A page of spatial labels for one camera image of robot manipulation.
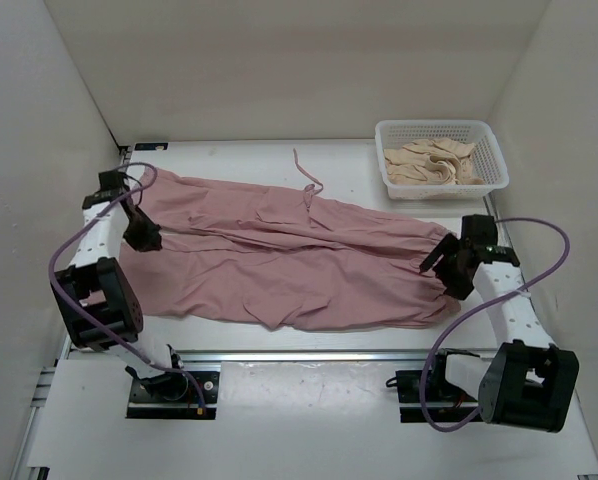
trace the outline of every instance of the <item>beige cloth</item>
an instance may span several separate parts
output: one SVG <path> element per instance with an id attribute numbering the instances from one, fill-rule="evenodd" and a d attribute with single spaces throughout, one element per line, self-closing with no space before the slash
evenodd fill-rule
<path id="1" fill-rule="evenodd" d="M 396 185 L 483 185 L 473 174 L 474 148 L 474 143 L 435 138 L 385 149 L 388 179 Z"/>

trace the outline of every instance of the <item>plastic basket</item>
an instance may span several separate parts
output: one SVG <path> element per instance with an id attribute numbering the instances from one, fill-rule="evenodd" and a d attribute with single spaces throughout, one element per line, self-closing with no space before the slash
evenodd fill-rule
<path id="1" fill-rule="evenodd" d="M 392 199 L 480 198 L 509 183 L 508 169 L 490 127 L 477 120 L 384 120 L 375 128 L 377 158 L 383 182 Z M 388 179 L 385 148 L 401 148 L 421 138 L 451 138 L 476 143 L 472 154 L 474 172 L 484 185 L 395 185 Z"/>

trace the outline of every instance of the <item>pink drawstring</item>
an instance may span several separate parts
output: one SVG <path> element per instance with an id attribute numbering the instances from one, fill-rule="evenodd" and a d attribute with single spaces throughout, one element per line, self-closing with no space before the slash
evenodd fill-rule
<path id="1" fill-rule="evenodd" d="M 306 204 L 306 208 L 310 210 L 310 205 L 312 205 L 312 197 L 314 197 L 315 195 L 319 195 L 321 192 L 323 192 L 323 183 L 321 183 L 315 177 L 310 175 L 301 167 L 301 165 L 299 165 L 299 155 L 297 154 L 297 149 L 293 148 L 292 151 L 295 154 L 295 166 L 297 167 L 297 170 L 299 170 L 301 173 L 303 173 L 306 177 L 308 177 L 310 180 L 315 182 L 320 187 L 319 190 L 316 190 L 314 183 L 311 183 L 310 185 L 306 185 L 306 188 L 303 189 L 303 202 Z"/>

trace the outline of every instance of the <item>laundry basket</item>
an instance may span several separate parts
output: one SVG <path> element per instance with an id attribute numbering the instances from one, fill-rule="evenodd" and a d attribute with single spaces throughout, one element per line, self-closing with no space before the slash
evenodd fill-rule
<path id="1" fill-rule="evenodd" d="M 474 173 L 484 185 L 395 185 L 388 179 L 385 148 L 401 148 L 422 138 L 451 138 L 476 143 L 472 154 Z M 490 127 L 476 120 L 385 120 L 375 128 L 377 158 L 383 182 L 392 199 L 480 198 L 508 185 L 508 169 Z"/>

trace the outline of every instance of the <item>wrinkled fabric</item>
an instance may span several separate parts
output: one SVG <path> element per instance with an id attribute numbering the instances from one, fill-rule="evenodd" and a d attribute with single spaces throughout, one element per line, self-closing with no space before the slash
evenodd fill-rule
<path id="1" fill-rule="evenodd" d="M 436 138 L 385 149 L 388 179 L 396 185 L 483 185 L 473 173 L 474 148 L 474 143 Z"/>
<path id="2" fill-rule="evenodd" d="M 141 208 L 172 234 L 120 257 L 144 314 L 323 330 L 422 328 L 458 310 L 418 271 L 445 228 L 305 194 L 159 170 Z"/>

